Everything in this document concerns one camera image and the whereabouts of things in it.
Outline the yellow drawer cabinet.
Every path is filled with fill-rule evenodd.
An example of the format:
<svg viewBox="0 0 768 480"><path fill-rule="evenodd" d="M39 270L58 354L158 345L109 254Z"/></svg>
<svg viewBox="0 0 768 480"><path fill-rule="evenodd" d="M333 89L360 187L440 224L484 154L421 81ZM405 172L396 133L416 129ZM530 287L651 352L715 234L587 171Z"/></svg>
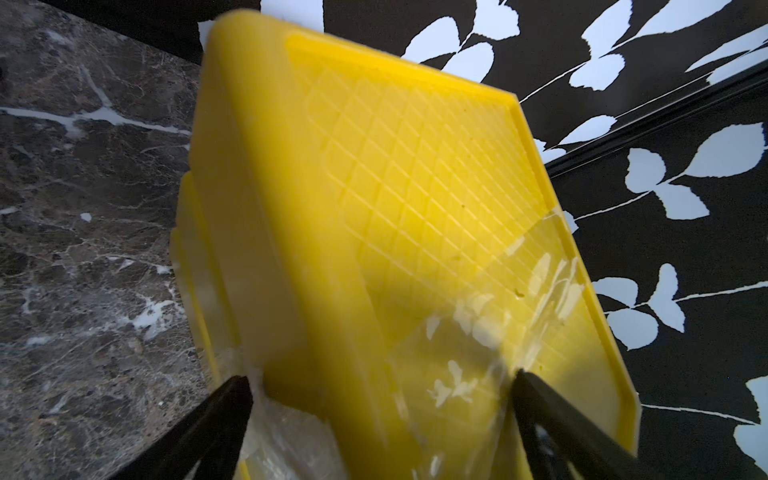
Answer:
<svg viewBox="0 0 768 480"><path fill-rule="evenodd" d="M532 372L624 449L640 405L512 94L254 10L213 25L170 255L243 479L526 479Z"/></svg>

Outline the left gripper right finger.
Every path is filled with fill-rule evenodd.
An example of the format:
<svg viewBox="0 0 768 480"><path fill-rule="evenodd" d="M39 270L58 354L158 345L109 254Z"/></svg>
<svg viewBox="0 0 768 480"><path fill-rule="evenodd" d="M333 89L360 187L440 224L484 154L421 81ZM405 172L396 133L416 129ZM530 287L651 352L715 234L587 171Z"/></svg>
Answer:
<svg viewBox="0 0 768 480"><path fill-rule="evenodd" d="M511 406L534 479L662 477L533 373L516 373Z"/></svg>

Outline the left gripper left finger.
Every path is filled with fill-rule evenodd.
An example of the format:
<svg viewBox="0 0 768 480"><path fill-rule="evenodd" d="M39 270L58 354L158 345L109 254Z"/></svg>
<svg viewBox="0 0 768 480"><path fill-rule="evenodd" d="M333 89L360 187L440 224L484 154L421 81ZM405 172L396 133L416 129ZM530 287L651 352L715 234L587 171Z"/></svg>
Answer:
<svg viewBox="0 0 768 480"><path fill-rule="evenodd" d="M224 382L164 436L113 475L115 479L232 479L253 394L247 377Z"/></svg>

